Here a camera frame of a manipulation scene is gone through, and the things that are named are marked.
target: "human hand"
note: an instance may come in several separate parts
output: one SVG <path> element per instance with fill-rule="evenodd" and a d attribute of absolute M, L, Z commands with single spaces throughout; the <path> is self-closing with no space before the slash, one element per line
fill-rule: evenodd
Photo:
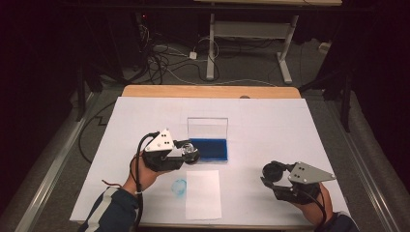
<path fill-rule="evenodd" d="M 160 175 L 167 173 L 169 171 L 160 171 L 160 172 L 155 172 L 153 170 L 151 170 L 150 168 L 148 168 L 145 165 L 144 159 L 139 156 L 138 158 L 133 158 L 132 159 L 132 174 L 135 177 L 135 162 L 136 159 L 139 159 L 138 161 L 138 177 L 139 177 L 139 183 L 141 184 L 141 189 L 145 190 L 147 189 L 149 186 L 151 186 L 152 184 L 154 184 L 154 182 L 157 180 L 157 177 L 159 177 Z M 124 185 L 122 186 L 122 188 L 124 190 L 126 190 L 127 192 L 131 193 L 132 195 L 135 195 L 136 192 L 136 184 L 135 184 L 135 180 L 132 177 L 132 174 L 130 173 L 127 181 L 124 183 Z"/>
<path fill-rule="evenodd" d="M 332 199 L 329 194 L 329 191 L 323 186 L 323 184 L 319 183 L 319 186 L 320 186 L 320 190 L 323 195 L 323 199 L 325 200 L 324 206 L 325 206 L 325 212 L 326 212 L 326 221 L 325 221 L 326 223 L 333 216 Z M 323 206 L 322 195 L 319 194 L 317 196 L 317 201 Z M 291 204 L 299 208 L 303 212 L 305 218 L 308 221 L 310 221 L 310 223 L 312 223 L 313 225 L 318 226 L 321 223 L 323 219 L 323 214 L 320 208 L 316 205 L 316 203 L 312 202 L 306 205 L 301 205 L 301 204 L 296 204 L 296 203 L 291 203 Z"/>

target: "wrist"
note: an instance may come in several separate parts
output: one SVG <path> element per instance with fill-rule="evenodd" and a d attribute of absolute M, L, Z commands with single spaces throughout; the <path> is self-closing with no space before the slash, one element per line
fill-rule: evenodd
<path fill-rule="evenodd" d="M 333 211 L 326 212 L 326 221 L 324 224 L 328 223 L 334 217 L 334 214 Z"/>
<path fill-rule="evenodd" d="M 135 186 L 135 183 L 132 183 L 132 184 L 125 183 L 125 184 L 121 187 L 121 189 L 127 191 L 127 192 L 128 192 L 129 194 L 131 194 L 132 196 L 136 196 L 136 186 Z"/>

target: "white sheet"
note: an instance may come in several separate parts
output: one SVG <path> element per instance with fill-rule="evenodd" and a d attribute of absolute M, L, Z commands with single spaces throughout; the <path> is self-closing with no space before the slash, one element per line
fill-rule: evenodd
<path fill-rule="evenodd" d="M 217 219 L 220 207 L 220 173 L 187 171 L 186 219 Z"/>

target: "cable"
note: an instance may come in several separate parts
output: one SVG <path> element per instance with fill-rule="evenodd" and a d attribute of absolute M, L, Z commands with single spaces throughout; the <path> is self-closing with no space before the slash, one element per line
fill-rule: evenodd
<path fill-rule="evenodd" d="M 156 55 L 153 55 L 153 54 L 150 54 L 150 56 L 147 59 L 149 59 L 149 60 L 147 60 L 147 73 L 149 75 L 149 78 L 145 79 L 145 80 L 142 80 L 142 81 L 139 81 L 139 82 L 134 82 L 133 84 L 143 84 L 143 83 L 151 82 L 151 84 L 154 85 L 155 81 L 157 79 L 160 79 L 160 78 L 163 77 L 162 71 L 160 71 L 160 69 L 152 68 L 150 64 L 160 63 L 160 64 L 164 64 L 166 66 L 167 65 L 166 62 L 169 62 L 168 59 L 166 57 L 162 56 L 162 55 L 157 55 L 156 56 Z M 161 72 L 160 77 L 155 78 L 155 76 L 157 75 L 158 72 Z"/>
<path fill-rule="evenodd" d="M 218 39 L 222 39 L 222 40 L 230 42 L 230 43 L 236 43 L 236 45 L 239 46 L 239 51 L 237 52 L 238 54 L 240 54 L 243 50 L 253 50 L 253 49 L 257 49 L 257 48 L 269 47 L 275 41 L 275 39 L 264 39 L 261 44 L 253 45 L 253 44 L 250 44 L 250 43 L 260 43 L 260 40 L 258 40 L 258 41 L 251 41 L 251 40 L 240 41 L 240 40 L 238 40 L 239 38 L 234 38 L 234 40 L 228 40 L 226 38 L 220 38 L 220 37 L 218 37 Z M 223 50 L 224 48 L 234 49 L 234 47 L 221 46 L 220 45 L 220 50 Z"/>
<path fill-rule="evenodd" d="M 319 192 L 320 192 L 320 194 L 322 195 L 323 205 L 320 204 L 320 203 L 319 203 L 316 199 L 314 199 L 311 195 L 307 194 L 305 191 L 303 191 L 303 190 L 298 190 L 298 192 L 301 193 L 301 194 L 303 194 L 304 196 L 308 197 L 309 199 L 311 199 L 311 200 L 319 207 L 320 211 L 322 211 L 322 216 L 323 216 L 323 217 L 322 217 L 322 221 L 320 221 L 320 224 L 319 224 L 319 225 L 316 227 L 316 229 L 314 230 L 314 231 L 318 231 L 320 228 L 323 227 L 323 225 L 324 225 L 325 222 L 326 222 L 326 218 L 328 217 L 328 216 L 326 215 L 325 199 L 324 199 L 324 196 L 323 196 L 322 191 L 320 191 L 320 189 L 319 189 Z"/>
<path fill-rule="evenodd" d="M 93 119 L 98 118 L 98 115 L 103 112 L 105 109 L 109 108 L 111 105 L 113 105 L 114 103 L 116 103 L 117 101 L 113 101 L 111 103 L 109 103 L 108 105 L 106 105 L 105 107 L 103 107 L 99 112 L 97 112 L 90 120 L 88 120 L 88 122 L 84 125 L 84 127 L 81 129 L 81 132 L 79 133 L 78 136 L 78 149 L 79 149 L 79 153 L 81 154 L 81 156 L 88 162 L 88 163 L 92 163 L 92 161 L 90 159 L 88 159 L 84 152 L 82 151 L 82 147 L 81 147 L 81 137 L 82 134 L 84 133 L 85 129 L 88 127 L 88 125 L 90 125 L 90 123 L 93 121 Z"/>
<path fill-rule="evenodd" d="M 178 77 L 174 72 L 172 72 L 171 70 L 167 69 L 167 71 L 169 73 L 171 73 L 176 79 L 178 79 L 181 82 L 187 83 L 187 84 L 191 84 L 191 85 L 197 85 L 197 86 L 212 86 L 212 85 L 224 85 L 224 84 L 229 84 L 229 83 L 235 83 L 235 82 L 242 82 L 242 81 L 251 81 L 251 82 L 258 82 L 258 83 L 263 83 L 266 85 L 270 85 L 270 86 L 275 86 L 278 87 L 277 85 L 268 83 L 268 82 L 264 82 L 261 80 L 255 80 L 255 79 L 241 79 L 241 80 L 231 80 L 231 81 L 225 81 L 225 82 L 220 82 L 220 83 L 213 83 L 213 84 L 198 84 L 198 83 L 194 83 L 194 82 L 190 82 L 190 81 L 186 81 L 181 79 L 180 77 Z"/>
<path fill-rule="evenodd" d="M 272 70 L 270 70 L 270 71 L 268 72 L 268 81 L 269 81 L 269 82 L 271 82 L 271 78 L 269 77 L 269 75 L 270 75 L 273 71 L 277 70 L 278 67 L 280 67 L 280 64 L 281 64 L 282 62 L 284 62 L 284 59 L 281 60 L 281 61 L 279 61 L 279 62 L 278 62 L 278 65 L 275 66 Z"/>
<path fill-rule="evenodd" d="M 162 84 L 162 68 L 161 68 L 161 61 L 157 56 L 154 56 L 154 59 L 157 62 L 158 65 L 158 71 L 160 72 L 160 85 Z"/>
<path fill-rule="evenodd" d="M 144 49 L 147 45 L 148 45 L 148 41 L 150 40 L 150 30 L 148 30 L 148 28 L 144 25 L 139 25 L 144 29 L 144 34 L 142 35 L 141 40 L 142 41 L 146 41 L 145 45 L 142 47 L 142 49 Z"/>
<path fill-rule="evenodd" d="M 140 153 L 141 153 L 141 147 L 142 147 L 142 143 L 145 141 L 145 139 L 149 138 L 149 137 L 157 137 L 158 134 L 160 134 L 159 132 L 155 132 L 155 133 L 148 133 L 146 134 L 144 137 L 142 137 L 141 141 L 139 141 L 138 144 L 138 149 L 136 150 L 136 154 L 135 156 L 132 158 L 131 162 L 130 162 L 130 174 L 133 178 L 133 180 L 135 181 L 135 185 L 136 185 L 136 200 L 138 202 L 138 215 L 136 216 L 136 220 L 134 222 L 134 230 L 136 231 L 136 229 L 138 228 L 139 222 L 141 222 L 141 218 L 142 218 L 142 212 L 144 210 L 144 199 L 142 197 L 142 186 L 141 183 L 139 182 L 139 169 L 138 169 L 138 165 L 139 165 L 139 158 L 140 158 Z M 132 173 L 132 162 L 133 160 L 135 160 L 135 175 L 133 175 Z"/>
<path fill-rule="evenodd" d="M 208 37 L 204 37 L 204 38 L 200 39 L 200 40 L 198 41 L 198 43 L 196 43 L 196 45 L 199 45 L 199 43 L 201 43 L 201 42 L 203 42 L 203 41 L 206 41 L 206 40 L 211 41 L 211 42 L 214 43 L 214 45 L 217 47 L 217 55 L 214 56 L 214 60 L 215 60 L 215 58 L 217 58 L 218 55 L 220 54 L 220 47 L 218 46 L 218 44 L 217 44 L 216 41 L 214 41 L 214 40 L 212 40 L 212 39 L 210 39 L 210 38 L 208 38 Z"/>
<path fill-rule="evenodd" d="M 155 48 L 156 46 L 158 46 L 158 47 L 166 47 L 166 50 L 165 50 L 165 51 L 160 51 L 159 53 L 165 53 L 168 49 L 171 49 L 171 50 L 174 50 L 174 51 L 178 51 L 178 53 L 177 53 L 177 54 L 165 53 L 165 54 L 167 54 L 167 55 L 179 55 L 179 56 L 188 57 L 188 55 L 184 54 L 184 52 L 182 52 L 182 51 L 180 51 L 180 50 L 178 50 L 178 49 L 176 49 L 176 48 L 170 47 L 170 46 L 168 46 L 168 45 L 167 45 L 167 46 L 165 46 L 165 45 L 154 45 L 154 48 Z"/>

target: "blue box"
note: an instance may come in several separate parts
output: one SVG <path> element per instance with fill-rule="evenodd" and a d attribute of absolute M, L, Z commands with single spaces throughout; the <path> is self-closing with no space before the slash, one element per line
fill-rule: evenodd
<path fill-rule="evenodd" d="M 190 142 L 199 151 L 199 161 L 228 161 L 226 139 L 191 138 Z"/>

